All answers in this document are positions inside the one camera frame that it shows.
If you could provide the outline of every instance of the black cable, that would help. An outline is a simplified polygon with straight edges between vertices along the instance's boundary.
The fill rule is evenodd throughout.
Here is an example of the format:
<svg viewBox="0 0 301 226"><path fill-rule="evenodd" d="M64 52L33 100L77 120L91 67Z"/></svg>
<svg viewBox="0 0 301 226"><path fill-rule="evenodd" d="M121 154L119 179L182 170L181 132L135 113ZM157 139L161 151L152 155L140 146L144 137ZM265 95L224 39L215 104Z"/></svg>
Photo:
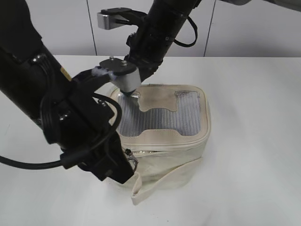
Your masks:
<svg viewBox="0 0 301 226"><path fill-rule="evenodd" d="M46 170L46 169L59 167L62 165L61 161L52 161L47 163L25 163L20 161L14 161L2 156L0 156L0 162L5 165L24 169L24 170Z"/></svg>
<svg viewBox="0 0 301 226"><path fill-rule="evenodd" d="M193 20L190 17L188 17L187 20L189 21L189 23L191 24L191 26L193 28L194 35L195 35L195 40L190 44L185 44L185 43L182 43L182 42L175 39L174 43L177 44L178 46L191 47L191 46L194 46L194 44L196 44L196 42L198 40L198 26L193 22Z"/></svg>
<svg viewBox="0 0 301 226"><path fill-rule="evenodd" d="M109 138L115 133L115 131L116 131L118 125L119 125L120 122L121 122L122 109L121 109L120 105L119 105L115 100L112 100L112 99L109 98L109 97L106 97L106 96L104 96L104 95L97 94L97 93L92 94L92 97L95 97L95 98L97 98L97 99L99 99L99 100L103 100L103 101L106 101L106 102L112 104L112 105L116 108L116 111L117 111L116 119L115 119L113 125L111 126L109 132L107 133L107 135L104 136L104 137L101 137L99 140L98 140L98 138L99 138L99 137L98 137L97 139L95 139L95 140L92 142L92 147L91 147L91 149L93 150L93 149L97 148L99 145L101 145L104 141L106 141L107 139L109 139Z"/></svg>

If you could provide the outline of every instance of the beige bag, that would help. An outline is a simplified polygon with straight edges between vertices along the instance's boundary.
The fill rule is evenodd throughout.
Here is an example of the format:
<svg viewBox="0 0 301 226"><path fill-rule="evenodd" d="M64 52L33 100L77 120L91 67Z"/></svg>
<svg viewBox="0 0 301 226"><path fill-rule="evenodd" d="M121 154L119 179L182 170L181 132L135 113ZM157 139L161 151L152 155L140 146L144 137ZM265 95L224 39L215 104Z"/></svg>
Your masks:
<svg viewBox="0 0 301 226"><path fill-rule="evenodd" d="M134 205L157 188L175 188L193 176L208 140L211 124L204 92L186 85L148 85L131 97L111 93L122 110L118 128L122 147L138 159L132 188Z"/></svg>

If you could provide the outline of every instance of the bag lid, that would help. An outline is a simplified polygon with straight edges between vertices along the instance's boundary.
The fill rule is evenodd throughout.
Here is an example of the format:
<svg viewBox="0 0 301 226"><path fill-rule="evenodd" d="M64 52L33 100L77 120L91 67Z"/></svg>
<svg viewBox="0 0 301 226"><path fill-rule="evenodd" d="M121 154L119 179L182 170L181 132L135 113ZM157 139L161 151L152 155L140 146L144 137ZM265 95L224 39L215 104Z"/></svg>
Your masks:
<svg viewBox="0 0 301 226"><path fill-rule="evenodd" d="M130 97L115 89L110 98L122 108L117 132L124 148L175 150L199 145L209 136L209 107L197 87L144 85Z"/></svg>

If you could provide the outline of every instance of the table surface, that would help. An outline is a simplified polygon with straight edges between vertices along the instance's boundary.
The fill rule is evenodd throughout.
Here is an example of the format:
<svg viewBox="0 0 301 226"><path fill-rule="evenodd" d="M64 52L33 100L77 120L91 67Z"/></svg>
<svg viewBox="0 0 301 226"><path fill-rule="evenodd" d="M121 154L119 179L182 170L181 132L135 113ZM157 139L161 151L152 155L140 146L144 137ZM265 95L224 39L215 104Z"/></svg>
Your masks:
<svg viewBox="0 0 301 226"><path fill-rule="evenodd" d="M56 56L71 74L104 56ZM145 83L190 84L209 99L212 133L184 187L133 206L130 190L74 167L29 171L0 164L2 226L299 226L301 58L166 57ZM110 85L101 89L106 93ZM0 93L0 154L59 158L38 129Z"/></svg>

